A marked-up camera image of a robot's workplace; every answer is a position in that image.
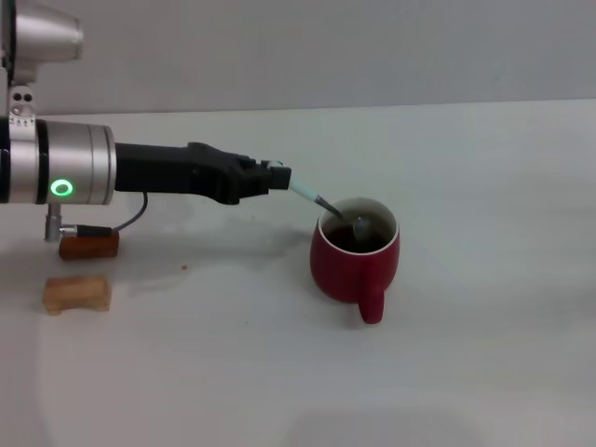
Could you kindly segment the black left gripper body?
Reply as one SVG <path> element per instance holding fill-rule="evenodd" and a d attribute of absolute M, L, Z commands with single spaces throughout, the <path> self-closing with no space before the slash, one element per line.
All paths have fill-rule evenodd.
<path fill-rule="evenodd" d="M 119 192 L 189 194 L 220 204 L 266 195 L 270 170 L 256 160 L 205 143 L 184 147 L 118 143 L 115 189 Z"/>

